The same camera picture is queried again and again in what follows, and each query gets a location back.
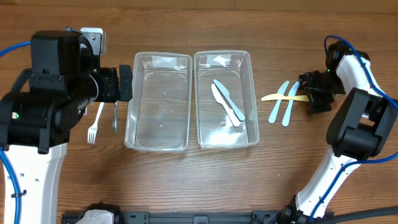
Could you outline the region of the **silver metal fork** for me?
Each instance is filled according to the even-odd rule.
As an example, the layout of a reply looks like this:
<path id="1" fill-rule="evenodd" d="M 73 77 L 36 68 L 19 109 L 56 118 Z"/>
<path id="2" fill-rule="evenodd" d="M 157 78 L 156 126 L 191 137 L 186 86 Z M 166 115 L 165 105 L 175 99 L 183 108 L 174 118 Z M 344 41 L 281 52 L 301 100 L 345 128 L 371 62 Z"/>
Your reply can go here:
<path id="1" fill-rule="evenodd" d="M 112 122 L 112 129 L 113 132 L 116 133 L 117 132 L 117 120 L 118 120 L 118 102 L 116 101 L 114 103 L 114 116 L 113 116 L 113 122 Z"/>

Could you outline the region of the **yellow plastic knife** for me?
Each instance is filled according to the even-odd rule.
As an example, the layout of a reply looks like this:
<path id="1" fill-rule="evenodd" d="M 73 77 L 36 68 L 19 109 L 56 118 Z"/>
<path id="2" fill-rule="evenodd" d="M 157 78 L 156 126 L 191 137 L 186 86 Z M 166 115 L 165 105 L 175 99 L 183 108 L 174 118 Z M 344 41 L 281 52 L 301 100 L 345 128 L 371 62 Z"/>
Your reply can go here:
<path id="1" fill-rule="evenodd" d="M 272 100 L 295 100 L 295 101 L 309 101 L 307 95 L 300 96 L 285 96 L 280 93 L 274 93 L 267 96 L 263 96 L 261 101 L 272 101 Z"/>

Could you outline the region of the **white plastic fork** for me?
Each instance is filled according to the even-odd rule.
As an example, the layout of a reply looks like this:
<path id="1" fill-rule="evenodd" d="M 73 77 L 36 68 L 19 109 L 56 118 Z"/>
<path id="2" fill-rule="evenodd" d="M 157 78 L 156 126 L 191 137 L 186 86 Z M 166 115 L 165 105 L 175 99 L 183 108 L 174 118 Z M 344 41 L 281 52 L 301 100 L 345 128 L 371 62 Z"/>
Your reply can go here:
<path id="1" fill-rule="evenodd" d="M 96 114 L 96 118 L 94 123 L 88 128 L 88 135 L 87 135 L 87 142 L 88 144 L 94 144 L 96 141 L 96 135 L 98 132 L 98 122 L 100 120 L 102 111 L 104 108 L 104 102 L 101 102 L 99 104 L 98 110 L 97 110 L 97 114 Z"/>

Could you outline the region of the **light blue plastic knife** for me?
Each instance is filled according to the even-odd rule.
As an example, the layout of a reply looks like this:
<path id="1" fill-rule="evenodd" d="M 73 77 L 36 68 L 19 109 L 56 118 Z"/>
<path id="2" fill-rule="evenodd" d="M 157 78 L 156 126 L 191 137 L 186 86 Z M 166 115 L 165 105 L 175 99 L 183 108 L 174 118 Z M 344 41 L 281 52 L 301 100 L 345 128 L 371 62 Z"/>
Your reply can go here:
<path id="1" fill-rule="evenodd" d="M 295 96 L 298 88 L 299 88 L 299 83 L 295 82 L 293 84 L 293 86 L 291 87 L 291 89 L 290 89 L 290 91 L 288 93 L 288 96 Z M 284 117 L 282 119 L 283 127 L 287 127 L 289 125 L 293 102 L 294 102 L 293 100 L 289 100 L 289 103 L 287 105 L 287 109 L 286 109 Z"/>

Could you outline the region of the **mint green plastic knife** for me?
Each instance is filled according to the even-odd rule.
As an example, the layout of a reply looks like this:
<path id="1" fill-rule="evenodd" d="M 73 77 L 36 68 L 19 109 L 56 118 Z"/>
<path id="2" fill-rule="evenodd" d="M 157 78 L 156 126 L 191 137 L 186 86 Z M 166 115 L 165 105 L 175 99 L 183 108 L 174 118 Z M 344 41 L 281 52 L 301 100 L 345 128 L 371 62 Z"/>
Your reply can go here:
<path id="1" fill-rule="evenodd" d="M 288 85 L 289 85 L 289 81 L 285 81 L 285 82 L 280 86 L 280 88 L 278 89 L 277 93 L 283 95 L 283 94 L 285 93 L 285 91 L 286 91 Z M 275 121 L 276 121 L 276 117 L 277 117 L 277 113 L 278 113 L 278 110 L 279 110 L 280 103 L 281 103 L 281 100 L 277 100 L 276 103 L 275 103 L 275 106 L 274 106 L 273 110 L 272 110 L 271 113 L 270 113 L 270 116 L 269 116 L 269 118 L 268 118 L 268 122 L 269 122 L 270 124 L 273 124 L 273 123 L 275 123 Z"/>

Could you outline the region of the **pale grey plastic knife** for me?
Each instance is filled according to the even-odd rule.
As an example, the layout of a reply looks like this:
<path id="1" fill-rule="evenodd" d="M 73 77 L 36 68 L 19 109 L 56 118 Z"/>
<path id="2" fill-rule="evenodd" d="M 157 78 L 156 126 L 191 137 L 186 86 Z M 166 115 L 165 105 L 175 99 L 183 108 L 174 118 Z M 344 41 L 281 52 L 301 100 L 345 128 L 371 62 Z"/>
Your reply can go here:
<path id="1" fill-rule="evenodd" d="M 235 115 L 240 121 L 244 121 L 246 119 L 245 115 L 243 112 L 236 106 L 234 101 L 230 97 L 230 92 L 228 89 L 218 80 L 213 80 L 213 83 L 216 85 L 216 87 L 219 89 L 219 91 L 222 93 L 224 98 L 228 101 L 229 105 L 231 106 L 232 110 L 234 111 Z"/>

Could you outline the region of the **white plastic knife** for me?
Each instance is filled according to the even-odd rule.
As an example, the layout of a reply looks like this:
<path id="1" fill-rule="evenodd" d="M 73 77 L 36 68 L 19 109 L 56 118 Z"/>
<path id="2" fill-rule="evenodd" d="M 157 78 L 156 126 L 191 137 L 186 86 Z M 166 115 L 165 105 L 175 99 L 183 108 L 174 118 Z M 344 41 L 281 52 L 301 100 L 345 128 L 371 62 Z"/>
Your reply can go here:
<path id="1" fill-rule="evenodd" d="M 233 126 L 239 127 L 241 124 L 240 120 L 236 117 L 233 110 L 228 106 L 227 102 L 225 102 L 224 98 L 221 96 L 221 93 L 214 83 L 211 84 L 211 90 L 216 102 L 224 108 Z"/>

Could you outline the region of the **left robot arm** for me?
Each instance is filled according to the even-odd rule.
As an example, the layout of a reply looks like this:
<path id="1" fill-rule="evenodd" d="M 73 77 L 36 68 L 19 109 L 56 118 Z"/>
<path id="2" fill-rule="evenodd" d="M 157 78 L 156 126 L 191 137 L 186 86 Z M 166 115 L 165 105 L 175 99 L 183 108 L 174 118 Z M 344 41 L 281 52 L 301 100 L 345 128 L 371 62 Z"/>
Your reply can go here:
<path id="1" fill-rule="evenodd" d="M 55 223 L 70 132 L 89 104 L 132 98 L 128 65 L 106 68 L 103 29 L 40 30 L 26 46 L 32 65 L 1 98 L 5 223 Z"/>

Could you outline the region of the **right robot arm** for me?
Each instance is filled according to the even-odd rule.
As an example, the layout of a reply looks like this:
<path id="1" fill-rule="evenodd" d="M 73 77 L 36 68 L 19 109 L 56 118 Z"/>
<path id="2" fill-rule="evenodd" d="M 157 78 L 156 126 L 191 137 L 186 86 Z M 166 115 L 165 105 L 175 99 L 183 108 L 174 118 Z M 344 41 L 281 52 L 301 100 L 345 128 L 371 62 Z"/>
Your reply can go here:
<path id="1" fill-rule="evenodd" d="M 397 100 L 381 90 L 371 73 L 366 52 L 356 50 L 347 40 L 336 37 L 325 45 L 326 70 L 304 73 L 298 89 L 307 94 L 310 114 L 331 110 L 338 95 L 345 100 L 326 132 L 328 149 L 309 183 L 286 205 L 277 223 L 316 223 L 325 219 L 326 208 L 348 176 L 362 164 L 383 159 L 382 151 L 397 119 Z"/>

